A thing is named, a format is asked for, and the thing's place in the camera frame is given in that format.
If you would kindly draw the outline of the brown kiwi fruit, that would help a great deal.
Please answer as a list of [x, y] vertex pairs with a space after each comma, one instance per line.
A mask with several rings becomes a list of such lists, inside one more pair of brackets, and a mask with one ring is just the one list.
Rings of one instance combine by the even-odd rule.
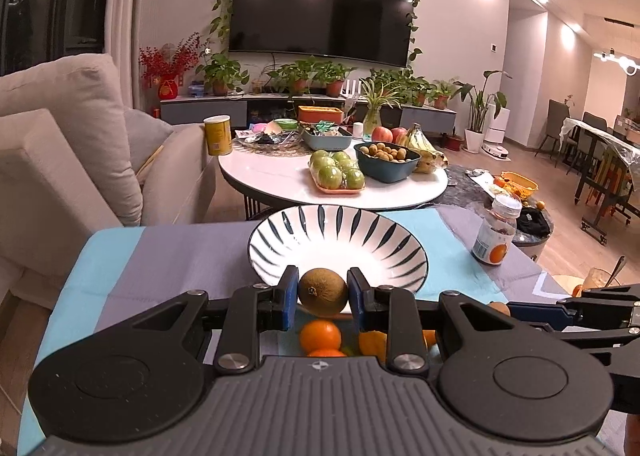
[[316, 317], [334, 317], [348, 300], [345, 281], [325, 268], [307, 271], [299, 280], [297, 294], [302, 306]]

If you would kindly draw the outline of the dining table with chairs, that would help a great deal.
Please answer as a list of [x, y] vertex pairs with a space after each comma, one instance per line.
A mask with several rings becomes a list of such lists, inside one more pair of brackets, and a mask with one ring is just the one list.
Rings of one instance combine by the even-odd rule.
[[550, 156], [558, 159], [568, 150], [574, 151], [574, 167], [580, 178], [574, 195], [579, 204], [582, 191], [594, 200], [594, 213], [582, 217], [580, 228], [600, 244], [608, 240], [601, 220], [620, 213], [626, 223], [639, 216], [639, 205], [631, 198], [639, 194], [639, 149], [594, 124], [596, 119], [575, 119], [565, 103], [551, 100], [544, 140], [551, 140]]

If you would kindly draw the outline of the red flower vase arrangement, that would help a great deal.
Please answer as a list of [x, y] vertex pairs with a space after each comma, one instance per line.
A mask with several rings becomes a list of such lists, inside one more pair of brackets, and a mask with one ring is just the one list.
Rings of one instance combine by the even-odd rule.
[[148, 88], [155, 88], [160, 101], [178, 97], [186, 72], [198, 66], [201, 36], [198, 32], [181, 39], [177, 46], [143, 47], [139, 50], [141, 78]]

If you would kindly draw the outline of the yellow tin can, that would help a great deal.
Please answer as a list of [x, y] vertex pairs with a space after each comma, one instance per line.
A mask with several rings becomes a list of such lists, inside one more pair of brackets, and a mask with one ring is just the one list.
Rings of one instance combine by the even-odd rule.
[[231, 117], [215, 115], [204, 119], [207, 150], [210, 156], [228, 155], [232, 152]]

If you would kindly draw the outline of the small orange juice bottle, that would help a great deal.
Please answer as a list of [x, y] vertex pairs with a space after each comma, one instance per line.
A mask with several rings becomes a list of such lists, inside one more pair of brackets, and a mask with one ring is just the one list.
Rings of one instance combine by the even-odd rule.
[[484, 214], [471, 250], [478, 261], [486, 265], [501, 265], [512, 244], [521, 211], [519, 199], [505, 194], [495, 196]]

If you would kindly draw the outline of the orange rectangular box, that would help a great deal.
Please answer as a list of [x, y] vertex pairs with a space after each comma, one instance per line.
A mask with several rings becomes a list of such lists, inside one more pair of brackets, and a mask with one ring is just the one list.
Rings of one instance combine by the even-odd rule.
[[318, 124], [320, 121], [329, 121], [333, 124], [341, 124], [344, 114], [339, 108], [333, 106], [299, 105], [297, 119], [303, 124]]

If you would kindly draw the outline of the potted green plant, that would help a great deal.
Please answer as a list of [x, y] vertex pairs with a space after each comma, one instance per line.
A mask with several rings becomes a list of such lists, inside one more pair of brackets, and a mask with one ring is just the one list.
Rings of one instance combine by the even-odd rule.
[[237, 60], [233, 60], [224, 53], [211, 54], [195, 72], [202, 73], [206, 89], [216, 97], [225, 97], [232, 91], [238, 91], [250, 80], [250, 73], [243, 70]]

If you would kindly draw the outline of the tall leafy floor plant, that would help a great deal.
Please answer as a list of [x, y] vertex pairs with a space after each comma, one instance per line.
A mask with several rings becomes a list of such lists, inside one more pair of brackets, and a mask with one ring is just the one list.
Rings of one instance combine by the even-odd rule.
[[498, 117], [501, 110], [504, 109], [508, 104], [508, 99], [502, 91], [487, 91], [488, 80], [491, 76], [494, 75], [506, 76], [506, 78], [511, 78], [511, 75], [503, 70], [484, 71], [484, 83], [482, 88], [480, 89], [470, 83], [460, 82], [460, 80], [454, 81], [454, 86], [456, 87], [454, 95], [460, 96], [462, 102], [469, 101], [470, 103], [469, 125], [464, 131], [464, 148], [469, 153], [477, 154], [482, 148], [485, 133], [485, 120], [490, 105], [494, 107], [494, 116]]

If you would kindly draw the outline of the yellow fruit basket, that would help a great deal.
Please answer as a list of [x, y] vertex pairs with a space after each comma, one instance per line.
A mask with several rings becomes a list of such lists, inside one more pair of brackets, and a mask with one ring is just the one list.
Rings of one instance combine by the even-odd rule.
[[538, 190], [538, 184], [535, 181], [514, 171], [501, 172], [494, 178], [494, 184], [521, 201], [526, 201]]

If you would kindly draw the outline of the tray of green apples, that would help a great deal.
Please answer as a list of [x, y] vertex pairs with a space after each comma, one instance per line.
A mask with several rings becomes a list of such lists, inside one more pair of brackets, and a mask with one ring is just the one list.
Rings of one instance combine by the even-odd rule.
[[314, 185], [326, 194], [357, 194], [366, 186], [358, 161], [344, 151], [314, 151], [308, 169]]

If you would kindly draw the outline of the wall mounted black television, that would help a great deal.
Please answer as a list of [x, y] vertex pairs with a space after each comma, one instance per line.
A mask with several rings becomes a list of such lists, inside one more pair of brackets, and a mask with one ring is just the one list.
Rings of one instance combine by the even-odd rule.
[[232, 0], [229, 50], [393, 66], [408, 59], [414, 0]]

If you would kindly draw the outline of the dark teal longan bowl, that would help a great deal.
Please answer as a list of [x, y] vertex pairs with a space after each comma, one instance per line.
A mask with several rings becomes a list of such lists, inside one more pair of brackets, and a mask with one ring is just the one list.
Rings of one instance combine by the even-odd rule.
[[407, 179], [421, 156], [403, 146], [387, 142], [363, 142], [354, 146], [364, 176], [384, 183]]

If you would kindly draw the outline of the glass vase with plant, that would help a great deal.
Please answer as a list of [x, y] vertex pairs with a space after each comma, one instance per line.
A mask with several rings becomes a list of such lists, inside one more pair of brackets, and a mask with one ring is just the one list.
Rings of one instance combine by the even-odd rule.
[[368, 108], [362, 122], [362, 136], [370, 138], [374, 129], [382, 126], [382, 107], [393, 108], [399, 105], [399, 91], [395, 83], [383, 83], [373, 78], [362, 79], [360, 88], [360, 94], [366, 100]]

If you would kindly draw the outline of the small orange mandarin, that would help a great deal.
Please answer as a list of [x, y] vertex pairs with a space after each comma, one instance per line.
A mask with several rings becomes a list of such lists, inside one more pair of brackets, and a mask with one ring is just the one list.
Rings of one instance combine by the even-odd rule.
[[340, 350], [342, 334], [331, 321], [313, 320], [300, 330], [298, 341], [306, 354], [317, 350]]

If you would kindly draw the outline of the beige sofa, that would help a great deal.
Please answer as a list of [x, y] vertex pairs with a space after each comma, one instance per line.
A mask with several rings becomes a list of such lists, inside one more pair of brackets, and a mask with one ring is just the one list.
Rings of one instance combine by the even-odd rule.
[[200, 223], [215, 189], [203, 125], [131, 109], [108, 54], [2, 76], [2, 295], [51, 309], [91, 235]]

